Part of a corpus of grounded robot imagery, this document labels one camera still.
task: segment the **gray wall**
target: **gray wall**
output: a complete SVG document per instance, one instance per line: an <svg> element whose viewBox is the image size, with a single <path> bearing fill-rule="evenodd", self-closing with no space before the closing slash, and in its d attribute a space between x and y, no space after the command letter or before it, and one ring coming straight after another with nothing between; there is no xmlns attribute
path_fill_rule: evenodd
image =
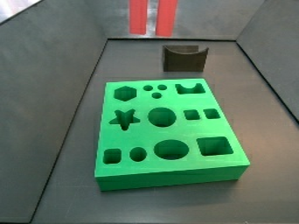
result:
<svg viewBox="0 0 299 224"><path fill-rule="evenodd" d="M128 0L89 0L110 38L155 36L158 0L148 0L147 34L128 33ZM235 40L264 0L179 0L174 39Z"/></svg>
<svg viewBox="0 0 299 224"><path fill-rule="evenodd" d="M28 222L107 38L84 0L0 26L0 222Z"/></svg>
<svg viewBox="0 0 299 224"><path fill-rule="evenodd" d="M299 1L267 0L238 43L299 120Z"/></svg>

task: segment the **circular hole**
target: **circular hole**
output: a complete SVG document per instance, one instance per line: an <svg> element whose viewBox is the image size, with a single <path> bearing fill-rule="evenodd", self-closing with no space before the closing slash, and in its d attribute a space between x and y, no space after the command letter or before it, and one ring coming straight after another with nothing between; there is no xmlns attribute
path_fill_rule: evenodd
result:
<svg viewBox="0 0 299 224"><path fill-rule="evenodd" d="M136 162L142 162L146 159L146 156L147 153L144 148L136 147L130 152L130 157Z"/></svg>
<svg viewBox="0 0 299 224"><path fill-rule="evenodd" d="M148 113L148 121L156 127L170 127L175 120L175 113L168 108L155 108Z"/></svg>
<svg viewBox="0 0 299 224"><path fill-rule="evenodd" d="M175 160L183 158L190 152L188 145L178 140L166 140L154 147L154 153L159 158Z"/></svg>
<svg viewBox="0 0 299 224"><path fill-rule="evenodd" d="M155 99L160 99L163 97L163 95L160 93L152 93L152 97Z"/></svg>
<svg viewBox="0 0 299 224"><path fill-rule="evenodd" d="M160 90L166 90L166 89L167 89L167 86L166 86L166 85L159 85L158 88L159 88Z"/></svg>
<svg viewBox="0 0 299 224"><path fill-rule="evenodd" d="M151 91L152 89L154 89L152 86L150 86L150 85L144 86L144 91Z"/></svg>

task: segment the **hexagon-shaped hole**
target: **hexagon-shaped hole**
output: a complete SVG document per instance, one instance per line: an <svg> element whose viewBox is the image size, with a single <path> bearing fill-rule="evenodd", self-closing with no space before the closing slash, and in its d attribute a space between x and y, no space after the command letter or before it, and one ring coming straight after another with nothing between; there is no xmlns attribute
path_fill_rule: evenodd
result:
<svg viewBox="0 0 299 224"><path fill-rule="evenodd" d="M115 90L115 98L127 102L136 98L136 89L132 87L120 87Z"/></svg>

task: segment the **small round hole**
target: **small round hole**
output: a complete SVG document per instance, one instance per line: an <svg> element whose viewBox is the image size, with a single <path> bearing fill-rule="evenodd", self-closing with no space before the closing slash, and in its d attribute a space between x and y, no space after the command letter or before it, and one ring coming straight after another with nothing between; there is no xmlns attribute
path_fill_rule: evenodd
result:
<svg viewBox="0 0 299 224"><path fill-rule="evenodd" d="M163 97L163 95L160 93L152 93L152 97L155 99L160 99Z"/></svg>
<svg viewBox="0 0 299 224"><path fill-rule="evenodd" d="M130 157L136 162L144 161L146 160L146 156L147 156L147 153L146 153L146 149L144 148L136 147L130 152Z"/></svg>
<svg viewBox="0 0 299 224"><path fill-rule="evenodd" d="M167 89L167 86L166 86L166 85L159 85L158 88L159 88L160 90L166 90L166 89Z"/></svg>
<svg viewBox="0 0 299 224"><path fill-rule="evenodd" d="M150 85L144 86L144 91L151 91L152 89L154 89L152 86L150 86Z"/></svg>

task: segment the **star-shaped hole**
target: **star-shaped hole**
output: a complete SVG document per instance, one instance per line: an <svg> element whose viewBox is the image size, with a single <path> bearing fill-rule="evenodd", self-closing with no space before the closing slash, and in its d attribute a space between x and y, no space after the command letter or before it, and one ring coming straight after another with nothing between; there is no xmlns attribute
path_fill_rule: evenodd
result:
<svg viewBox="0 0 299 224"><path fill-rule="evenodd" d="M110 121L110 124L119 124L122 130L128 130L128 126L131 123L140 123L140 120L134 117L135 110L130 109L127 112L116 110L116 118Z"/></svg>

